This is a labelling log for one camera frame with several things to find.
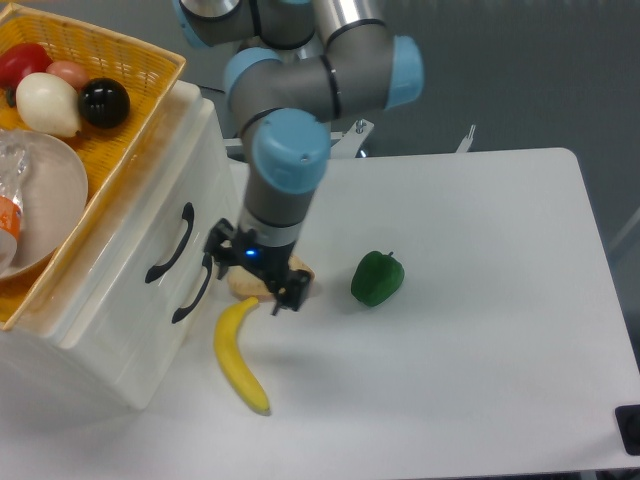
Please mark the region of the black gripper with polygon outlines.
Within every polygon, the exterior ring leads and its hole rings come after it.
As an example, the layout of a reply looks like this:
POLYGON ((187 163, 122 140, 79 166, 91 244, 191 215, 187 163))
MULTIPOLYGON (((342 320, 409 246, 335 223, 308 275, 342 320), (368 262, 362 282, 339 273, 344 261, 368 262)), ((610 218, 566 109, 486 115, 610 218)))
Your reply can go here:
POLYGON ((282 309, 297 312, 309 293, 310 272, 292 270, 289 264, 295 245, 295 240, 264 236, 253 228, 235 229, 222 218, 210 229, 204 253, 216 266, 218 280, 232 267, 240 267, 260 280, 274 296, 271 314, 275 316, 282 309))

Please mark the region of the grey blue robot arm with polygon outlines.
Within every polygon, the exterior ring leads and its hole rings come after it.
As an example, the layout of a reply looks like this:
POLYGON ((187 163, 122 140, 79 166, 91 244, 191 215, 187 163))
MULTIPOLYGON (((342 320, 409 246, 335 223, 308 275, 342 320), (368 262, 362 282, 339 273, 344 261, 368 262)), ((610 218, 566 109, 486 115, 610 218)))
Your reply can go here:
POLYGON ((195 46, 259 39, 223 75, 249 177, 236 223, 218 221, 207 254, 225 274, 260 279, 277 309, 298 310, 311 284, 290 256, 327 168, 330 121, 415 101, 423 57, 389 31, 374 1, 178 1, 195 46))

